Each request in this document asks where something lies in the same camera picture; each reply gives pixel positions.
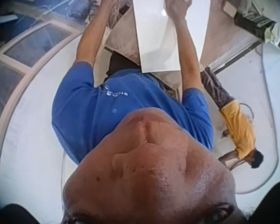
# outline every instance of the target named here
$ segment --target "eye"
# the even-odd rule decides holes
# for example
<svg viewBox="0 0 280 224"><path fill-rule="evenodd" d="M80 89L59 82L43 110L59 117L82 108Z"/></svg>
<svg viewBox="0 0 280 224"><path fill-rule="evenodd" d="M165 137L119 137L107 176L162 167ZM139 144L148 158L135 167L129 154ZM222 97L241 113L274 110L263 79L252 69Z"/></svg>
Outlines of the eye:
<svg viewBox="0 0 280 224"><path fill-rule="evenodd" d="M205 216L198 224L220 224L233 212L232 205L221 205Z"/></svg>

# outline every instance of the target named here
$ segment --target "blue shirt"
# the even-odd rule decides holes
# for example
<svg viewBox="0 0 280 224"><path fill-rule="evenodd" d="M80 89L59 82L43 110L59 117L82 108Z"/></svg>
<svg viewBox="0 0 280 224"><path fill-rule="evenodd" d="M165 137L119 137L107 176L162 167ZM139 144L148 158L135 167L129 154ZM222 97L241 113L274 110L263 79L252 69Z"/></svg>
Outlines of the blue shirt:
<svg viewBox="0 0 280 224"><path fill-rule="evenodd" d="M197 141L209 150L213 148L209 110L200 90L186 90L180 104L137 69L119 71L98 87L93 84L92 67L86 62L75 63L53 102L53 128L75 163L81 162L128 113L145 107L162 109Z"/></svg>

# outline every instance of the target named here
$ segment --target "white sheet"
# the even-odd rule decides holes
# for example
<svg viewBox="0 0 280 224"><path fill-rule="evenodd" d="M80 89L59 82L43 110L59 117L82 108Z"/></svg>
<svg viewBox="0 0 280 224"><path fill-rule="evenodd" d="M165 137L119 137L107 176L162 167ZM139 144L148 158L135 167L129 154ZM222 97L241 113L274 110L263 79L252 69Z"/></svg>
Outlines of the white sheet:
<svg viewBox="0 0 280 224"><path fill-rule="evenodd" d="M176 30L164 16L164 0L133 0L142 72L180 70ZM193 0L186 20L200 60L210 0Z"/></svg>

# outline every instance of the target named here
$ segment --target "shirt logo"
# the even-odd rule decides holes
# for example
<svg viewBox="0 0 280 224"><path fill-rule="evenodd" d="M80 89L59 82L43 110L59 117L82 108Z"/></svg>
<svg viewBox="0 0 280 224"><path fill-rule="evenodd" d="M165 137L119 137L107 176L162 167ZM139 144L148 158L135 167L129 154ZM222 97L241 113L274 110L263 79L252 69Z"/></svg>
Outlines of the shirt logo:
<svg viewBox="0 0 280 224"><path fill-rule="evenodd" d="M110 91L110 87L108 85L105 85L105 90L107 90L107 96L112 96L112 97L118 97L119 95L123 96L128 96L129 94L127 92L112 92Z"/></svg>

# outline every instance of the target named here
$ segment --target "yellow shirt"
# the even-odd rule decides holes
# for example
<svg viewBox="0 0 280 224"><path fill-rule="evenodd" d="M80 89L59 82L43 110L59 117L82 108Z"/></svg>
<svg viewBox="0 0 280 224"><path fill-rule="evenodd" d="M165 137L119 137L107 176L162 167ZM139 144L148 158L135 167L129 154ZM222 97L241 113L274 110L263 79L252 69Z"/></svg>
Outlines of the yellow shirt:
<svg viewBox="0 0 280 224"><path fill-rule="evenodd" d="M236 100L221 109L239 159L245 158L255 148L255 132L249 119L240 111Z"/></svg>

